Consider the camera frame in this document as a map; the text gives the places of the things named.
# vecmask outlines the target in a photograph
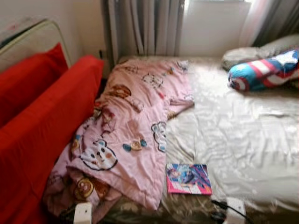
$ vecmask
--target electrical cord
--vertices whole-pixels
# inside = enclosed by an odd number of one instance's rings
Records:
[[[217,224],[223,224],[225,219],[226,219],[226,215],[221,212],[221,211],[213,211],[210,215],[211,219],[214,220]]]
[[[222,203],[222,202],[218,202],[216,200],[211,200],[213,204],[219,206],[220,208],[224,209],[224,210],[227,210],[228,208],[230,208],[231,210],[235,211],[236,213],[240,214],[241,216],[243,216],[245,218],[245,220],[249,223],[249,224],[254,224],[253,221],[248,218],[246,215],[242,214],[241,212],[239,212],[238,210],[234,209],[233,207],[225,204],[225,203]]]

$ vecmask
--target cartoon bear print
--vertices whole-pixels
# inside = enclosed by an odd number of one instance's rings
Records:
[[[166,151],[166,123],[161,121],[153,124],[151,130],[154,133],[154,139],[158,143],[158,149],[165,153]]]
[[[83,163],[93,170],[109,170],[117,164],[117,158],[112,149],[107,147],[104,140],[94,141],[80,155]]]
[[[154,89],[159,88],[163,84],[163,79],[156,77],[150,73],[142,77],[142,81],[150,84]]]

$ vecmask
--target pink blanket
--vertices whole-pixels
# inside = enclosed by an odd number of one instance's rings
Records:
[[[59,216],[90,201],[96,223],[122,194],[158,208],[167,119],[194,103],[186,67],[187,62],[129,60],[114,68],[94,116],[79,127],[49,176],[43,201],[50,212]]]

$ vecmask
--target gray curtain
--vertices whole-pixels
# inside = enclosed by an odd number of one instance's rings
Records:
[[[259,47],[294,33],[299,33],[299,0],[273,0],[254,45]]]
[[[112,64],[122,56],[178,54],[184,0],[106,0],[104,4]]]

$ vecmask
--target book cover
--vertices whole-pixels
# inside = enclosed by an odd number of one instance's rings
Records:
[[[168,193],[211,195],[211,182],[203,164],[167,164]]]

